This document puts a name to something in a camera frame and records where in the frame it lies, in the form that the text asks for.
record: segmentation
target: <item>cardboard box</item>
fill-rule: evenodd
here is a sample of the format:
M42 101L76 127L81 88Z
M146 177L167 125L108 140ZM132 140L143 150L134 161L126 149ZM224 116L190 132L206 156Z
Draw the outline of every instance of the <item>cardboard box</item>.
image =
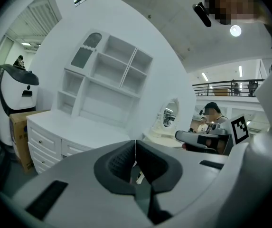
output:
M34 165L30 157L28 148L27 119L26 116L45 111L23 112L11 114L9 116L10 133L13 148L16 156L21 163L24 172L27 173L33 169Z
M229 88L213 89L215 96L229 96Z

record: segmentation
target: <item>black cap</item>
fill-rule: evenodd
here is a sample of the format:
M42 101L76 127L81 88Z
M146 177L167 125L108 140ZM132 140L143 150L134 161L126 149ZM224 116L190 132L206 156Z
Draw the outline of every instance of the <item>black cap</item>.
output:
M215 102L210 102L205 106L205 110L207 109L215 109L218 113L221 113L219 107L217 106L217 104Z

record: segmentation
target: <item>floor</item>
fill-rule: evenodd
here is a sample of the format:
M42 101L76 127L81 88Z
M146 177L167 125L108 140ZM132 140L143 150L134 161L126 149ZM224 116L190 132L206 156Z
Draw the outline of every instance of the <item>floor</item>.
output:
M29 173L24 173L22 166L18 162L11 161L9 173L1 191L11 198L20 187L37 175L34 168Z

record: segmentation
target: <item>white robot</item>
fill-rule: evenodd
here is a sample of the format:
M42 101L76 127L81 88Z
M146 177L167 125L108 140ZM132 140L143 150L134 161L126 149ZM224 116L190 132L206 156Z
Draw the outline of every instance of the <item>white robot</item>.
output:
M39 80L18 66L0 66L0 144L15 159L9 115L36 110Z

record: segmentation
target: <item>ceiling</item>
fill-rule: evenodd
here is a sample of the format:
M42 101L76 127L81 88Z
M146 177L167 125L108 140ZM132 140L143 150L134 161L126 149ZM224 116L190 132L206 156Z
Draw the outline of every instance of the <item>ceiling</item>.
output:
M55 0L34 0L13 21L6 35L19 43L29 43L25 50L35 53L60 19Z
M271 37L262 24L241 24L242 36L238 38L230 35L230 27L217 22L211 28L205 27L192 9L193 4L203 0L123 1L162 33L188 72L272 53Z
M246 80L257 79L257 67L259 67L260 59L241 61L229 64L222 64L214 67L204 68L192 73L189 73L189 79L193 85L207 83L202 76L205 73L208 82L219 82L229 80ZM239 66L242 66L243 76L239 75Z

